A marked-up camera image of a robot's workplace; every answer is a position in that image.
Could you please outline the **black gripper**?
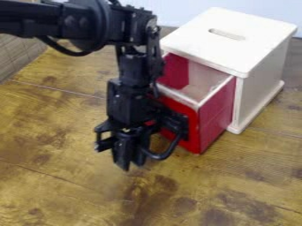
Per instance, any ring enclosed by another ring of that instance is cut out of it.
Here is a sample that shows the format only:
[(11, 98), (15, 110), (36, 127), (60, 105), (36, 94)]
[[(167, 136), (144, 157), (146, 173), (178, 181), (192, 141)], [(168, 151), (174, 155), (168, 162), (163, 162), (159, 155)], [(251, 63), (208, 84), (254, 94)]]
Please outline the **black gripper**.
[(130, 163), (135, 151), (135, 139), (132, 135), (119, 133), (107, 139), (102, 139), (104, 132), (122, 132), (124, 129), (138, 130), (135, 165), (146, 164), (150, 150), (152, 132), (146, 130), (147, 122), (156, 118), (158, 106), (151, 98), (150, 86), (128, 86), (120, 79), (107, 82), (106, 111), (107, 120), (95, 128), (96, 151), (112, 149), (114, 163), (124, 171), (130, 169)]

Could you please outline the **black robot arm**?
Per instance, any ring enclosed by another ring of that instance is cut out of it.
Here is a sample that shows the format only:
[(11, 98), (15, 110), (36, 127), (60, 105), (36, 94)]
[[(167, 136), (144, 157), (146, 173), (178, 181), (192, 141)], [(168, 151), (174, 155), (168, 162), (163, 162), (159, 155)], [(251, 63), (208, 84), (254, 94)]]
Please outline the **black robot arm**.
[(132, 163), (142, 166), (156, 131), (147, 123), (160, 111), (154, 99), (164, 70), (156, 15), (118, 0), (0, 0), (0, 34), (36, 38), (71, 57), (116, 47), (119, 77), (107, 81), (107, 120), (95, 128), (111, 137), (96, 140), (96, 151), (110, 149), (123, 170)]

